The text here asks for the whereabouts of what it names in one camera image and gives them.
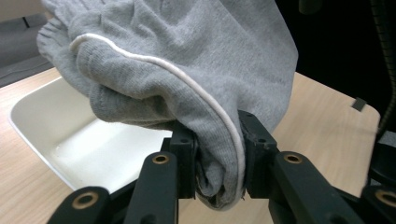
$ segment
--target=white tray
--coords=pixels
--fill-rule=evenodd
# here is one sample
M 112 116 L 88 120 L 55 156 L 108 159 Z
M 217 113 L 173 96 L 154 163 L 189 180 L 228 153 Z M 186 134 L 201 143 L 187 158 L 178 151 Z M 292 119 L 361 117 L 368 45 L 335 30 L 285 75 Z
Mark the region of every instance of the white tray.
M 99 120 L 62 78 L 18 101 L 9 118 L 70 188 L 101 186 L 110 193 L 137 179 L 143 160 L 172 134 Z

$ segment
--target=white piping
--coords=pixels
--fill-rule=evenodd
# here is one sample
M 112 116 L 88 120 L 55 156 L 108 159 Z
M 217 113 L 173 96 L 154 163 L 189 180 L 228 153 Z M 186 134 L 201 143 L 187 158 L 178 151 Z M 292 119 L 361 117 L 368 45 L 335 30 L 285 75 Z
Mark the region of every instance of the white piping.
M 238 159 L 238 183 L 237 183 L 237 188 L 236 188 L 236 198 L 235 200 L 239 200 L 238 198 L 238 193 L 242 189 L 242 183 L 243 183 L 243 177 L 244 177 L 244 170 L 242 170 L 242 167 L 245 167 L 245 151 L 242 145 L 241 137 L 239 136 L 239 133 L 233 124 L 233 121 L 231 120 L 230 116 L 228 116 L 227 112 L 222 108 L 222 106 L 210 95 L 208 92 L 206 92 L 198 83 L 196 83 L 190 76 L 188 76 L 185 72 L 183 72 L 181 69 L 178 67 L 174 66 L 172 63 L 169 63 L 168 61 L 153 57 L 153 56 L 146 56 L 146 55 L 140 55 L 140 54 L 133 54 L 125 49 L 121 49 L 118 47 L 113 41 L 110 39 L 101 36 L 101 35 L 96 35 L 96 34 L 85 34 L 85 35 L 79 35 L 77 36 L 73 42 L 70 44 L 70 49 L 75 51 L 78 46 L 87 40 L 90 39 L 96 39 L 96 40 L 101 40 L 105 43 L 107 43 L 112 49 L 114 49 L 116 52 L 120 53 L 124 57 L 135 59 L 141 62 L 146 62 L 146 63 L 154 63 L 156 65 L 159 65 L 163 69 L 168 70 L 170 73 L 174 74 L 178 78 L 180 78 L 182 81 L 184 81 L 187 85 L 189 85 L 199 96 L 204 99 L 212 108 L 213 110 L 219 115 L 219 117 L 223 120 L 225 126 L 227 127 L 228 131 L 230 132 L 230 135 L 233 139 L 233 145 L 236 149 L 236 158 Z

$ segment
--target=wooden table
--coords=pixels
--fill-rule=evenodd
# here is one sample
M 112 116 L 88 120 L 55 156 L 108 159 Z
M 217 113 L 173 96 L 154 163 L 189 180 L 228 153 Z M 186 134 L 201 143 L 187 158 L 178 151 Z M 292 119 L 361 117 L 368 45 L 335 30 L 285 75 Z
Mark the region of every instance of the wooden table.
M 72 192 L 8 121 L 24 95 L 59 77 L 55 69 L 0 89 L 0 223 L 45 223 Z M 308 157 L 335 187 L 355 196 L 365 184 L 379 114 L 369 105 L 295 74 L 290 107 L 273 133 L 281 150 Z M 227 212 L 180 200 L 179 223 L 272 223 L 267 200 L 246 197 Z

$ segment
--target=gray fabric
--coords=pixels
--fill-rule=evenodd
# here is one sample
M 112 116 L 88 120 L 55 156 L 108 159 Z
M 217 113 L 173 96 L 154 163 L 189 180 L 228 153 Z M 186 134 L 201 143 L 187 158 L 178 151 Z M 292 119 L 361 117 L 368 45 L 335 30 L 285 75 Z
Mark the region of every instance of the gray fabric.
M 171 129 L 177 119 L 199 140 L 198 192 L 227 209 L 242 196 L 244 158 L 219 113 L 186 82 L 153 63 L 126 58 L 108 44 L 165 59 L 189 75 L 227 112 L 240 134 L 237 109 L 271 132 L 290 98 L 297 50 L 273 0 L 55 1 L 40 31 L 40 52 L 90 98 L 99 119 Z
M 396 133 L 386 131 L 379 139 L 378 143 L 385 144 L 391 147 L 396 147 Z

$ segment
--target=black metal bracket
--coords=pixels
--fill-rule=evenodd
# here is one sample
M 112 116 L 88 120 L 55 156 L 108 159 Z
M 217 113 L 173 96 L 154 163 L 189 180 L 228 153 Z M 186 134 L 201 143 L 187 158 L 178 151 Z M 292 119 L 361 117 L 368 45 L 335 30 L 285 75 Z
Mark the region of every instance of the black metal bracket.
M 280 152 L 259 120 L 239 111 L 246 145 L 245 185 L 269 199 L 274 223 L 396 224 L 396 189 L 366 187 L 360 198 L 332 187 L 307 157 Z M 139 178 L 111 195 L 87 187 L 70 194 L 49 223 L 177 223 L 178 200 L 194 198 L 194 133 L 177 123 L 160 152 L 146 157 Z

